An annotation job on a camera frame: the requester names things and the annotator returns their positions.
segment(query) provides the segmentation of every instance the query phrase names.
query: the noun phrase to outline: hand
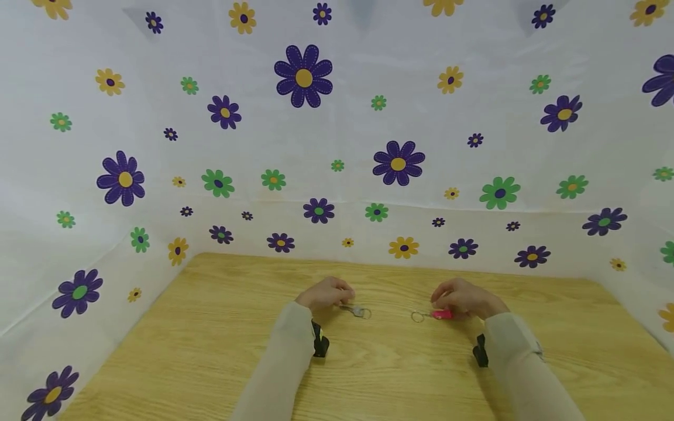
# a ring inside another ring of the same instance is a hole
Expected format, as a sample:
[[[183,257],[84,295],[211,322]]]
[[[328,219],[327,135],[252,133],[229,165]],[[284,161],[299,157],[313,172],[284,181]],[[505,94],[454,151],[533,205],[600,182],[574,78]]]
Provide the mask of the hand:
[[[313,313],[332,305],[346,304],[355,296],[356,292],[346,281],[328,276],[298,295],[295,302],[307,307]]]
[[[462,278],[440,284],[433,291],[431,302],[436,309],[450,309],[458,319],[476,315],[485,320],[510,312],[503,300],[496,295]]]

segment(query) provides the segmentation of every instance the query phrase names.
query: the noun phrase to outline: person's right hand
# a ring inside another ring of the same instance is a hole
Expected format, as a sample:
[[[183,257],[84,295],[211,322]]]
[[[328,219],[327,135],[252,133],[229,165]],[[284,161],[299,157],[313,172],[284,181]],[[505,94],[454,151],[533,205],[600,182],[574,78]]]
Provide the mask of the person's right hand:
[[[440,284],[431,295],[436,309],[450,309],[458,319],[476,315],[482,320],[510,309],[496,295],[462,278]]]

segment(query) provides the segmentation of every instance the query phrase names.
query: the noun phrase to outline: green flower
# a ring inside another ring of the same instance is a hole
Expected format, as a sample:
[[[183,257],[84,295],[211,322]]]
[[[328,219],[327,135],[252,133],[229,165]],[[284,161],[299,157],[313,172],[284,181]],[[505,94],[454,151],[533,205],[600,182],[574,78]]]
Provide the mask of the green flower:
[[[372,100],[372,108],[374,108],[375,111],[381,111],[386,108],[386,98],[384,98],[384,95],[375,95]]]
[[[674,177],[674,168],[667,168],[666,166],[658,168],[653,173],[653,177],[655,177],[656,180],[669,181]]]
[[[383,203],[372,203],[365,208],[365,217],[370,218],[372,222],[381,222],[384,218],[388,218],[388,208],[384,207]]]
[[[281,187],[286,185],[284,181],[286,176],[280,174],[278,170],[267,170],[260,178],[262,179],[262,185],[268,186],[269,190],[281,190]]]
[[[56,214],[56,222],[61,224],[64,228],[73,228],[75,225],[75,217],[70,214],[70,212],[60,211]]]
[[[150,246],[150,243],[148,243],[148,236],[145,233],[145,228],[138,228],[135,227],[133,231],[131,231],[131,246],[135,247],[136,253],[140,253],[141,251],[145,253],[148,250],[148,247]]]
[[[566,199],[567,197],[569,199],[575,199],[577,195],[583,194],[583,192],[585,192],[585,186],[589,183],[590,182],[585,179],[584,175],[577,177],[575,175],[571,175],[569,176],[568,180],[562,181],[559,184],[557,194],[561,195],[562,199]]]
[[[213,170],[206,170],[206,173],[202,175],[202,180],[206,183],[204,188],[208,191],[213,190],[213,196],[215,197],[229,197],[229,193],[234,191],[234,186],[232,184],[231,177],[225,177],[221,170],[213,172]]]
[[[62,112],[52,114],[51,120],[49,120],[49,122],[54,125],[54,130],[60,130],[61,132],[70,130],[70,126],[73,125],[73,123],[70,121],[70,117],[64,115]]]
[[[548,75],[539,75],[536,79],[531,81],[529,90],[532,94],[542,94],[547,88],[550,88],[552,79]]]
[[[505,181],[501,177],[496,177],[493,185],[485,184],[482,187],[485,194],[480,196],[480,201],[487,202],[487,209],[493,209],[494,206],[498,206],[500,210],[505,209],[508,202],[513,203],[517,200],[515,193],[520,191],[520,185],[513,184],[514,181],[514,177],[508,177]]]
[[[183,91],[187,92],[187,95],[196,95],[199,90],[197,81],[193,80],[191,77],[184,77],[180,84],[183,86]]]

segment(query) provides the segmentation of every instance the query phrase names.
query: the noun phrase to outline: large purple flower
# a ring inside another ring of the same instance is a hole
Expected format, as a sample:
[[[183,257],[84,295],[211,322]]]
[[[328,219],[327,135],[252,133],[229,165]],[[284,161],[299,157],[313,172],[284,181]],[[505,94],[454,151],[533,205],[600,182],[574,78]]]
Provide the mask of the large purple flower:
[[[80,377],[77,372],[72,372],[72,366],[66,366],[61,375],[57,371],[53,371],[47,376],[46,387],[35,389],[26,399],[28,403],[32,403],[27,410],[21,414],[21,421],[42,421],[44,415],[54,416],[61,410],[61,402],[70,397],[75,392],[72,385]]]
[[[133,156],[127,162],[124,152],[117,151],[117,161],[105,158],[103,168],[108,174],[98,177],[96,185],[99,189],[110,189],[105,193],[105,203],[112,205],[121,197],[122,205],[131,206],[133,196],[140,199],[145,197],[145,189],[141,186],[145,182],[145,176],[136,171],[138,162]]]
[[[321,60],[318,63],[318,47],[308,45],[304,50],[304,57],[296,45],[289,45],[286,48],[285,61],[277,61],[274,65],[274,71],[280,77],[285,77],[276,84],[276,91],[281,95],[287,95],[291,92],[290,103],[293,107],[300,108],[304,105],[304,98],[311,108],[316,108],[321,104],[321,97],[318,94],[328,95],[332,92],[332,83],[323,79],[332,72],[332,62],[330,60]]]
[[[653,106],[662,106],[674,96],[674,55],[663,55],[653,65],[653,70],[660,75],[650,78],[641,87],[645,94],[659,90],[650,104]]]
[[[386,144],[386,152],[377,152],[374,156],[375,162],[379,162],[372,169],[372,174],[384,176],[384,184],[391,185],[397,179],[398,184],[407,186],[410,183],[410,176],[418,177],[421,175],[420,164],[426,159],[426,155],[421,152],[413,154],[415,143],[407,141],[400,149],[397,141],[390,141]]]
[[[59,292],[63,295],[56,298],[51,303],[51,307],[54,310],[63,307],[61,317],[64,319],[70,317],[74,310],[81,315],[88,307],[87,302],[98,301],[100,294],[96,290],[101,285],[103,285],[103,279],[98,278],[98,270],[91,269],[86,276],[84,270],[78,270],[72,282],[65,281],[59,285]]]

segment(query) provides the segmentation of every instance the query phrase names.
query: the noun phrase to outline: floral wall covering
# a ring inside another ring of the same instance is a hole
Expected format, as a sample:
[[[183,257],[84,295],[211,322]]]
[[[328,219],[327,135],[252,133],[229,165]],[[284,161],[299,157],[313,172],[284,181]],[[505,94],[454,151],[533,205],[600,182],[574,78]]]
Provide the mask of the floral wall covering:
[[[58,416],[201,252],[585,277],[674,351],[673,19],[2,5],[2,419]]]

